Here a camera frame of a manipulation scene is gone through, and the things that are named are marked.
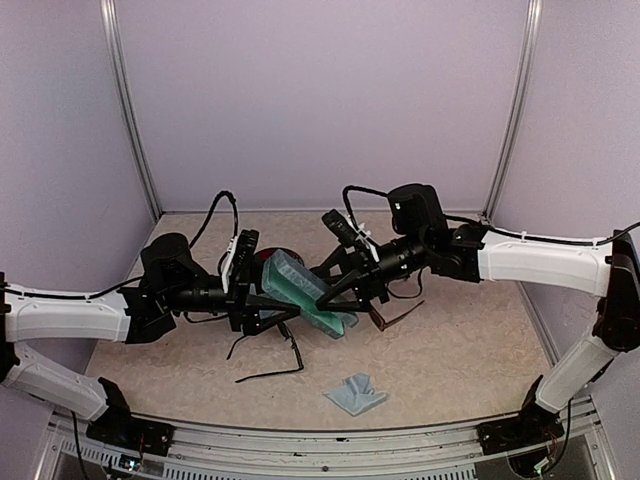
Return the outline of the brown frame sunglasses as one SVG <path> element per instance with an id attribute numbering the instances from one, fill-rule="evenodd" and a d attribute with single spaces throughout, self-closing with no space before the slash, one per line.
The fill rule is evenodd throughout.
<path id="1" fill-rule="evenodd" d="M 377 309 L 372 308 L 369 312 L 369 318 L 372 321 L 372 323 L 375 325 L 375 327 L 380 331 L 380 332 L 384 332 L 385 330 L 387 330 L 388 328 L 392 327 L 393 325 L 396 325 L 397 323 L 401 322 L 402 320 L 404 320 L 406 317 L 408 317 L 411 313 L 413 313 L 415 310 L 417 310 L 418 308 L 420 308 L 422 305 L 424 304 L 424 300 L 421 300 L 419 302 L 417 302 L 414 306 L 412 306 L 411 308 L 409 308 L 406 312 L 401 313 L 391 319 L 386 319 Z"/>

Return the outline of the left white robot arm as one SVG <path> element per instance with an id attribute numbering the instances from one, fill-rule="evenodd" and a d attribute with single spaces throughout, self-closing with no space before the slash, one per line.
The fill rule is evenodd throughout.
<path id="1" fill-rule="evenodd" d="M 133 443 L 140 424 L 119 387 L 90 378 L 28 346 L 35 339 L 95 339 L 149 344 L 176 327 L 183 313 L 221 314 L 234 331 L 258 335 L 299 314 L 298 306 L 251 291 L 259 234 L 244 230 L 231 243 L 220 276 L 191 254 L 185 235 L 164 234 L 140 254 L 143 275 L 135 286 L 106 293 L 62 293 L 1 285 L 1 383 L 66 408 L 101 426 L 115 442 Z"/>

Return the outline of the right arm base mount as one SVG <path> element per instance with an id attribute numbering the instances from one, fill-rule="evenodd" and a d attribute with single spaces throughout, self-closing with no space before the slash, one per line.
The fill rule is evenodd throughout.
<path id="1" fill-rule="evenodd" d="M 476 427 L 484 455 L 536 445 L 565 434 L 559 414 L 536 403 L 535 394 L 542 378 L 540 375 L 531 385 L 515 416 L 483 422 Z"/>

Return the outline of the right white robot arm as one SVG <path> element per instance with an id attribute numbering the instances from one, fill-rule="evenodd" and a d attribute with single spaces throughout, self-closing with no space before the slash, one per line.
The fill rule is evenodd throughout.
<path id="1" fill-rule="evenodd" d="M 322 221 L 338 247 L 314 273 L 328 282 L 320 311 L 369 312 L 385 303 L 391 282 L 428 269 L 460 281 L 516 281 L 569 288 L 597 298 L 597 320 L 531 387 L 511 433 L 535 442 L 588 382 L 621 353 L 639 346 L 639 261 L 628 230 L 608 238 L 541 237 L 460 219 L 449 226 L 435 188 L 407 184 L 384 195 L 396 238 L 379 245 L 354 213 L 326 213 Z"/>

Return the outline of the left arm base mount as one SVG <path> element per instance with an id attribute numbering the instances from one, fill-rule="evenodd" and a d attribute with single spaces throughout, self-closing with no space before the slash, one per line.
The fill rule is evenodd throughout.
<path id="1" fill-rule="evenodd" d="M 175 428 L 168 423 L 133 416 L 119 387 L 105 378 L 98 378 L 106 393 L 106 411 L 90 420 L 86 436 L 105 444 L 166 457 Z"/>

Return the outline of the grey green glasses case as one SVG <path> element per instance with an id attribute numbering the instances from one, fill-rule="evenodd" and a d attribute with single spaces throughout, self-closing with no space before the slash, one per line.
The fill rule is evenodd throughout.
<path id="1" fill-rule="evenodd" d="M 259 295 L 300 307 L 300 316 L 333 339 L 344 336 L 345 328 L 359 323 L 351 312 L 319 311 L 316 300 L 329 286 L 282 251 L 277 251 L 263 266 L 255 267 L 253 282 Z"/>

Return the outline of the light blue cleaning cloth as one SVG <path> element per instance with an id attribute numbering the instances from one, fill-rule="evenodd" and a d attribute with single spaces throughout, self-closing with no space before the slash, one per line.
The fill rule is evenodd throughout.
<path id="1" fill-rule="evenodd" d="M 345 378 L 342 384 L 323 395 L 352 417 L 357 417 L 383 404 L 389 398 L 386 392 L 376 391 L 371 377 L 356 373 Z"/>

